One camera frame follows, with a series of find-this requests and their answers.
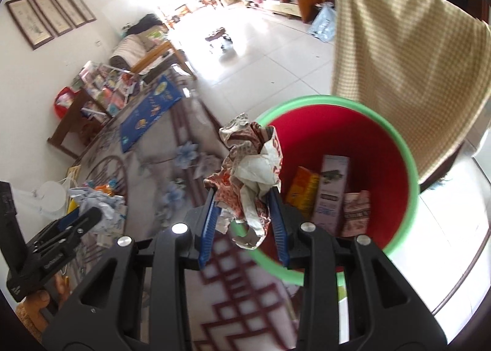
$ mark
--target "snack package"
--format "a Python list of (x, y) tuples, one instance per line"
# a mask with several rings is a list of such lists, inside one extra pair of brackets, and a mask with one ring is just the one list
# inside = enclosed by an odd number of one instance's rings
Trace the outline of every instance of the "snack package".
[(362, 190), (359, 193), (344, 195), (344, 224), (342, 237), (364, 235), (370, 219), (370, 192)]
[(312, 215), (319, 178), (318, 174), (306, 168), (298, 167), (286, 196), (286, 202), (298, 208), (305, 219), (309, 219)]
[(205, 187), (214, 187), (215, 202), (222, 208), (217, 228), (223, 233), (235, 220), (247, 231), (234, 237), (241, 248), (254, 250), (268, 233), (269, 210), (266, 193), (280, 188), (279, 173), (283, 154), (273, 126), (250, 123), (242, 113), (220, 129), (220, 138), (230, 153), (219, 173), (204, 180)]
[(343, 156), (326, 155), (323, 158), (312, 222), (333, 236), (339, 233), (349, 160)]

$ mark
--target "checkered towel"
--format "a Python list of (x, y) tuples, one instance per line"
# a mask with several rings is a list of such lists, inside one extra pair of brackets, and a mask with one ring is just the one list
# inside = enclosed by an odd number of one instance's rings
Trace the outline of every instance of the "checkered towel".
[(491, 32), (446, 0), (336, 0), (333, 93), (386, 118), (420, 181), (462, 143), (491, 95)]

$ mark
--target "crumpled wrapper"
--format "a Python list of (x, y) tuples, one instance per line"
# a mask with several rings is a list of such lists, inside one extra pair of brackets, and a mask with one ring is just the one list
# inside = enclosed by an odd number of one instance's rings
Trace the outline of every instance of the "crumpled wrapper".
[(110, 196), (90, 187), (68, 189), (68, 194), (79, 205), (80, 215), (91, 207), (97, 207), (101, 210), (101, 221), (90, 230), (90, 232), (97, 234), (99, 245), (110, 247), (112, 244), (110, 239), (122, 235), (126, 218), (126, 205), (123, 196)]
[(244, 225), (247, 234), (233, 238), (241, 248), (254, 250), (268, 234), (270, 223), (266, 193), (280, 188), (283, 154), (273, 126), (250, 123), (242, 113), (220, 129), (220, 138), (230, 149), (219, 173), (204, 183), (214, 187), (215, 202), (222, 208), (217, 230), (226, 233), (230, 222)]

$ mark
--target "framed picture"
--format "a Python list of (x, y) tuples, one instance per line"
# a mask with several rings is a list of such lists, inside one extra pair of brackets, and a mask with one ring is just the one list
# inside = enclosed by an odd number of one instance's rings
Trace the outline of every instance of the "framed picture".
[(79, 11), (82, 17), (85, 19), (86, 23), (90, 23), (91, 21), (95, 21), (96, 18), (84, 3), (83, 0), (69, 0), (72, 5)]
[(71, 24), (61, 13), (60, 8), (52, 0), (33, 0), (33, 2), (58, 36), (73, 30)]
[(55, 2), (76, 28), (82, 27), (87, 23), (69, 0), (55, 0)]
[(30, 0), (11, 0), (6, 3), (14, 22), (33, 49), (54, 38), (38, 16)]

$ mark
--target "person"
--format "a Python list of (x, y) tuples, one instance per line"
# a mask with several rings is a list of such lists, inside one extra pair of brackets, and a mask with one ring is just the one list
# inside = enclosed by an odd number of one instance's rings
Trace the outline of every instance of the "person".
[[(61, 308), (63, 303), (67, 301), (70, 296), (70, 286), (68, 278), (64, 278), (59, 273), (55, 275), (55, 287), (56, 291), (60, 295), (58, 301), (58, 308)], [(24, 324), (26, 329), (41, 342), (41, 336), (48, 322), (41, 314), (41, 310), (46, 308), (50, 303), (50, 295), (46, 290), (38, 290), (35, 293), (28, 295), (24, 301), (19, 303), (16, 307), (15, 313)]]

